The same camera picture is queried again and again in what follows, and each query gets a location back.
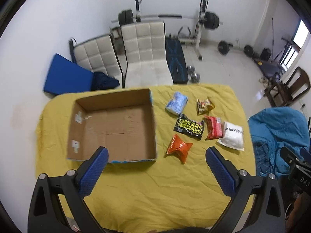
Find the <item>white pillow pack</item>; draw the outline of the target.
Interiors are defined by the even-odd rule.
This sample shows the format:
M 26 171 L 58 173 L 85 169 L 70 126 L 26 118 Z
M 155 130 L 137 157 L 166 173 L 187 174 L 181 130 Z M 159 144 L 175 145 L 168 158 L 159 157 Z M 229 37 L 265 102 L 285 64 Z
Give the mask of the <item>white pillow pack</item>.
M 222 137 L 218 139 L 218 143 L 225 147 L 244 151 L 244 130 L 241 126 L 223 122 Z

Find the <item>red noodle packet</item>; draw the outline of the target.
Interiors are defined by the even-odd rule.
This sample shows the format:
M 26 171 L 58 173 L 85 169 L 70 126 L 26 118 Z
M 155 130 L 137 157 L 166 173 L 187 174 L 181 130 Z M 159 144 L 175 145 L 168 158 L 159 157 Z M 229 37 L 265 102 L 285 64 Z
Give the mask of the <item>red noodle packet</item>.
M 204 121 L 207 124 L 207 136 L 205 140 L 223 137 L 222 122 L 220 117 L 204 116 Z

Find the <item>orange snack bag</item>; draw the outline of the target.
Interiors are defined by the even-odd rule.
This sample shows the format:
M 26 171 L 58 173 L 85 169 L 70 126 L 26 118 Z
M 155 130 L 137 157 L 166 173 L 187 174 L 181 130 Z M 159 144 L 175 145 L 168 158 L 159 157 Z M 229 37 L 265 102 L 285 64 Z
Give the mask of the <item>orange snack bag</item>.
M 177 134 L 171 139 L 166 155 L 176 155 L 182 164 L 185 164 L 190 148 L 193 143 L 184 142 Z

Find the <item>black shoe wipes pack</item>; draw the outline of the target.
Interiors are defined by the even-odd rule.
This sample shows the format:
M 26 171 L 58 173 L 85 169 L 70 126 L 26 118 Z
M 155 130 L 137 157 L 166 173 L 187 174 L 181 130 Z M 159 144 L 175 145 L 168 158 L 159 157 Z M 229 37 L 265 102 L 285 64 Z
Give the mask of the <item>black shoe wipes pack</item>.
M 179 115 L 173 130 L 197 140 L 201 140 L 204 132 L 204 122 L 191 120 L 182 113 Z

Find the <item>yellow snack bag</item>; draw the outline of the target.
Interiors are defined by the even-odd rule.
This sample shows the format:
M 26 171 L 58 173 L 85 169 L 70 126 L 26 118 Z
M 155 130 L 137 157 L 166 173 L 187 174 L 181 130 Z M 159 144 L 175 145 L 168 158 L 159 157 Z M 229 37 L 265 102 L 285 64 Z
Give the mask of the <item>yellow snack bag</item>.
M 209 97 L 207 97 L 205 100 L 197 99 L 197 114 L 198 115 L 208 113 L 214 108 L 215 108 L 215 105 Z

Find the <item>light blue tissue pack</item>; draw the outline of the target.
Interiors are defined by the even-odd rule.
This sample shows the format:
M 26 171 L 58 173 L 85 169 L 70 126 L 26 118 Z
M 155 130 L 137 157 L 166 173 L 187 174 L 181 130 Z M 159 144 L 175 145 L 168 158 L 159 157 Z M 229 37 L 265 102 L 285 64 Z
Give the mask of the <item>light blue tissue pack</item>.
M 173 115 L 179 116 L 188 102 L 188 97 L 179 91 L 173 94 L 173 97 L 166 105 L 166 110 Z

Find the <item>blue blanket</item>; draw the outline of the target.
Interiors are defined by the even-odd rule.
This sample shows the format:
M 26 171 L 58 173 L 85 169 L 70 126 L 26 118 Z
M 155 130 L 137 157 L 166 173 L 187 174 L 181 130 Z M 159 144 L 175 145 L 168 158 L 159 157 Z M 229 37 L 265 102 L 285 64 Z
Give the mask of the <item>blue blanket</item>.
M 289 166 L 280 156 L 287 147 L 302 160 L 301 149 L 309 149 L 310 138 L 304 115 L 290 107 L 265 108 L 248 120 L 256 161 L 256 175 L 277 178 L 289 174 Z

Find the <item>brown wooden chair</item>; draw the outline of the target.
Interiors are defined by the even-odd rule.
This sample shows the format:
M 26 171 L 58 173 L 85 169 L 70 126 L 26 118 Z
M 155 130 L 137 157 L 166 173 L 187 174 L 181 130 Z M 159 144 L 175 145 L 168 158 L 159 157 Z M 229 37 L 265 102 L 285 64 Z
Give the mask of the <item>brown wooden chair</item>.
M 285 83 L 272 78 L 271 86 L 265 89 L 264 97 L 267 97 L 271 107 L 288 107 L 306 95 L 309 90 L 309 76 L 297 66 Z

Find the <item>open cardboard box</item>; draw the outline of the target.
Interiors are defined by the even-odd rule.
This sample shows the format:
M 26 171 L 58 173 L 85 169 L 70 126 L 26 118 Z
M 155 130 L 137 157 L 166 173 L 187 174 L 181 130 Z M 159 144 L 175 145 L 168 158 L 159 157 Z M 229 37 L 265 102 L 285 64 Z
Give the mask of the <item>open cardboard box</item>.
M 155 161 L 155 126 L 148 88 L 78 98 L 72 107 L 66 157 L 85 161 L 105 147 L 110 163 Z

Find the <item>blue foam mat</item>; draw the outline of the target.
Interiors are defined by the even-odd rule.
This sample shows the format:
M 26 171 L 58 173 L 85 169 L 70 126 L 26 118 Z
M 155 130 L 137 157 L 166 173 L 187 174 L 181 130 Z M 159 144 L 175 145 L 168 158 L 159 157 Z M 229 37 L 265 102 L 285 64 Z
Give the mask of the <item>blue foam mat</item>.
M 53 56 L 43 91 L 52 95 L 90 91 L 93 73 L 59 54 Z

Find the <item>chrome dumbbell pair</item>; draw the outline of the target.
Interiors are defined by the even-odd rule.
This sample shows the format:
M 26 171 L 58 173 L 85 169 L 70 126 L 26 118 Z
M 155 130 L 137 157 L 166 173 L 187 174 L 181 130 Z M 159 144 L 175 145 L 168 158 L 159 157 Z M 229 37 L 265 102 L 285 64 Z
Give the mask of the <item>chrome dumbbell pair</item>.
M 200 74 L 196 72 L 194 66 L 187 66 L 187 73 L 192 83 L 198 84 L 200 82 Z

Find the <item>black weight plate on floor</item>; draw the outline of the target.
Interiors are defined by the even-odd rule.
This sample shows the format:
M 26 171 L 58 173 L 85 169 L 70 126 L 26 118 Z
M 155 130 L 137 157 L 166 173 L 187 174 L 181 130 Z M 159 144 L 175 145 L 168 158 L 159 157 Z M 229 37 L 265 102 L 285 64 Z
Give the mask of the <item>black weight plate on floor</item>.
M 220 41 L 218 44 L 218 51 L 221 55 L 227 55 L 232 47 L 233 47 L 232 43 Z

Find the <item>black blue weight bench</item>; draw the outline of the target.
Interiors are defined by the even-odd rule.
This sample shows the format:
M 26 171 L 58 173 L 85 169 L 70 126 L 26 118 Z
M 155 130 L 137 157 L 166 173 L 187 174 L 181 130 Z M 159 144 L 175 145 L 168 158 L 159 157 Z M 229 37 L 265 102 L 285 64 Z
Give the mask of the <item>black blue weight bench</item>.
M 166 59 L 174 84 L 186 84 L 188 72 L 181 43 L 178 39 L 166 38 Z

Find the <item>white barbell rack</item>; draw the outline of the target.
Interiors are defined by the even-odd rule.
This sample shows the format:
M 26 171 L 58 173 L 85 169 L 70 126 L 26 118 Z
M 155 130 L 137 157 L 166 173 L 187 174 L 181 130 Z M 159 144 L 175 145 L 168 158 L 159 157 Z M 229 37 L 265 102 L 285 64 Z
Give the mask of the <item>white barbell rack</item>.
M 200 9 L 199 9 L 199 16 L 198 20 L 195 26 L 195 31 L 193 36 L 188 36 L 188 37 L 181 37 L 178 36 L 178 40 L 182 44 L 193 44 L 194 45 L 194 50 L 195 54 L 198 57 L 199 61 L 202 61 L 202 55 L 199 50 L 199 45 L 201 41 L 201 36 L 202 36 L 202 30 L 204 27 L 204 19 L 205 19 L 205 12 L 208 6 L 208 0 L 201 0 L 200 2 Z

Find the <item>right white quilted chair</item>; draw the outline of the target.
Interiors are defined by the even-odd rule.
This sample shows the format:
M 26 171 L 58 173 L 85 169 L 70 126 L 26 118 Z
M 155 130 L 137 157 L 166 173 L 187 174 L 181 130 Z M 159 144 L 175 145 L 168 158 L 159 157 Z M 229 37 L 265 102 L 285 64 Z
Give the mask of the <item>right white quilted chair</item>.
M 121 34 L 127 61 L 126 88 L 173 85 L 163 21 L 123 25 Z

